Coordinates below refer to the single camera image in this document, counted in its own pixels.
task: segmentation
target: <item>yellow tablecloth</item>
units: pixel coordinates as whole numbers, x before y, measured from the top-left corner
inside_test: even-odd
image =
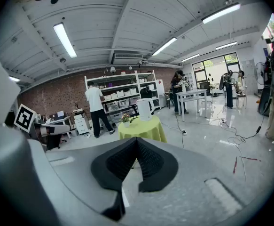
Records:
[[[140,117],[133,120],[126,128],[123,123],[118,126],[119,139],[143,137],[167,143],[160,119],[153,115],[150,121],[140,121]]]

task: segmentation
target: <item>glossy floor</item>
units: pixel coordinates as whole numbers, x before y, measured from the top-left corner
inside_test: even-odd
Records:
[[[214,98],[213,104],[209,102],[207,104],[207,118],[204,118],[204,103],[201,104],[200,112],[197,113],[196,101],[191,101],[188,102],[189,114],[185,115],[185,122],[181,121],[181,116],[177,116],[177,122],[173,106],[170,109],[163,108],[159,114],[156,111],[155,115],[162,122],[169,144],[183,147],[183,140],[185,149],[203,154],[213,160],[220,168],[248,187],[252,191],[254,199],[261,190],[274,184],[274,142],[268,140],[264,135],[268,117],[263,119],[263,116],[257,112],[256,100],[255,96],[248,96],[247,109],[241,107],[242,103],[238,109],[227,109],[224,106],[223,96]],[[262,124],[260,132],[255,137],[246,139],[245,143],[235,139],[235,142],[240,143],[239,148],[242,157],[244,157],[245,169],[241,154],[234,145],[235,130],[224,129],[227,126],[221,124],[219,118],[225,119],[228,126],[235,127],[237,134],[243,137],[253,136],[258,126]],[[186,136],[181,136],[178,124],[181,129],[187,132]],[[98,139],[94,136],[90,136],[90,138],[78,136],[67,140],[67,143],[61,145],[60,149],[55,148],[53,151],[80,149],[114,140],[118,140],[117,131],[113,135],[102,132]],[[129,204],[133,203],[137,196],[138,183],[141,180],[141,169],[136,165],[123,182],[124,193]]]

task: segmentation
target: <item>ceiling vent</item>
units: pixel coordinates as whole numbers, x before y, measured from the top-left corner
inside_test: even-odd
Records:
[[[136,65],[143,59],[140,54],[115,53],[113,58],[114,65]]]

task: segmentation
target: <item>power strip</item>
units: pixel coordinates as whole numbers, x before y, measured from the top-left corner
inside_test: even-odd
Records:
[[[186,136],[186,135],[187,135],[186,130],[182,129],[182,132],[183,132],[184,136]]]

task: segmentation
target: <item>fluorescent ceiling light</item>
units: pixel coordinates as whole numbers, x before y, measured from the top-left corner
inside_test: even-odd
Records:
[[[219,46],[219,47],[216,47],[215,49],[221,49],[221,48],[225,48],[225,47],[229,47],[229,46],[233,46],[237,44],[237,42],[233,42],[233,43],[228,43],[228,44],[225,44],[225,45],[222,45],[222,46]]]
[[[153,53],[152,56],[157,55],[158,53],[160,53],[163,49],[167,48],[169,45],[171,45],[173,42],[175,42],[177,39],[176,38],[172,38],[170,39],[167,43],[165,43],[161,48],[159,48],[156,52]]]
[[[18,82],[18,81],[20,81],[20,79],[18,79],[18,78],[15,78],[15,77],[9,77],[12,81],[15,81],[15,82]]]
[[[218,17],[221,17],[221,16],[224,16],[225,14],[228,14],[228,13],[231,13],[233,11],[236,11],[240,8],[240,4],[239,3],[235,3],[235,4],[232,4],[231,6],[228,6],[228,7],[225,7],[215,13],[212,13],[211,15],[207,16],[207,17],[204,17],[202,19],[202,22],[204,24],[214,20],[215,18],[218,18]]]
[[[70,40],[67,36],[67,33],[65,31],[65,28],[63,26],[63,23],[60,24],[56,24],[53,26],[54,31],[56,32],[58,38],[60,39],[60,41],[62,42],[63,46],[65,47],[65,49],[67,50],[68,54],[70,55],[71,58],[75,58],[77,57],[71,43]]]
[[[193,56],[191,56],[191,57],[189,57],[189,58],[185,58],[185,59],[182,60],[182,62],[184,62],[184,61],[186,61],[186,60],[190,60],[190,59],[195,58],[195,57],[198,57],[198,56],[200,56],[200,54],[193,55]]]

